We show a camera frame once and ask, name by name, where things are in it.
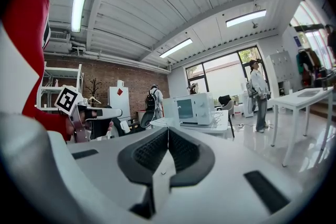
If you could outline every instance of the red shirt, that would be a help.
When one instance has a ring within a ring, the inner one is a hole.
[[[48,12],[49,0],[11,0],[2,21],[14,46],[39,76],[22,114],[35,118],[46,130],[59,132],[65,140],[70,140],[71,136],[66,133],[66,115],[48,114],[34,106],[44,74],[43,45]]]

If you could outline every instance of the black backpack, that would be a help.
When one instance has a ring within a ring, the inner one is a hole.
[[[148,91],[148,95],[147,95],[147,98],[146,98],[146,111],[154,111],[155,108],[156,108],[156,96],[155,96],[155,93],[156,93],[157,89],[151,93],[151,91],[149,90]]]

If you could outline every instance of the reflective floor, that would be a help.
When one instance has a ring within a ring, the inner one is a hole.
[[[274,147],[270,146],[274,131],[274,113],[272,110],[267,112],[266,122],[269,128],[263,134],[256,132],[257,114],[255,114],[250,118],[239,116],[232,119],[235,138],[232,137],[230,128],[220,137],[234,143],[239,143],[256,152],[295,178],[302,185],[303,189],[310,189],[324,176],[326,169],[329,167],[330,153],[332,149],[335,149],[333,145],[335,142],[336,125],[332,123],[326,148],[324,151],[321,151],[327,120],[311,114],[307,136],[303,136],[305,131],[305,116],[305,112],[300,111],[299,131],[296,135],[296,143],[287,167],[282,167],[281,163],[286,154],[289,138],[292,135],[293,117],[292,112],[289,110],[279,112],[278,134]]]

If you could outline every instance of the fluorescent light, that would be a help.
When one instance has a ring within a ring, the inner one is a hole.
[[[237,25],[237,24],[246,22],[247,20],[253,20],[255,18],[264,17],[265,15],[266,15],[266,10],[265,9],[259,10],[257,12],[248,13],[248,14],[239,16],[237,18],[227,20],[226,21],[226,27],[230,27],[232,25]]]
[[[71,16],[72,32],[80,32],[84,2],[85,0],[73,0]]]
[[[173,48],[169,49],[168,51],[162,53],[160,55],[161,58],[167,57],[170,54],[173,54],[174,52],[178,51],[179,49],[182,49],[183,47],[191,44],[193,41],[188,38],[187,40],[181,42],[180,44],[177,44],[176,46],[174,46]]]

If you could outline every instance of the brick wall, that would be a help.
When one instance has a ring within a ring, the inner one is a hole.
[[[163,98],[169,98],[168,80],[165,74],[83,58],[45,55],[45,61],[48,67],[62,68],[78,68],[78,65],[81,63],[82,72],[84,73],[83,97],[91,97],[90,91],[86,87],[92,88],[90,80],[97,78],[97,82],[101,82],[101,84],[97,86],[96,99],[99,100],[102,105],[107,105],[108,103],[108,88],[116,87],[117,80],[124,81],[124,86],[129,88],[132,118],[137,116],[136,111],[145,108],[144,101],[148,90],[153,84],[159,85]],[[63,84],[76,86],[75,80],[72,79],[59,79],[58,84],[59,86]],[[55,102],[57,97],[56,94],[53,95],[55,96],[52,97],[52,103]]]

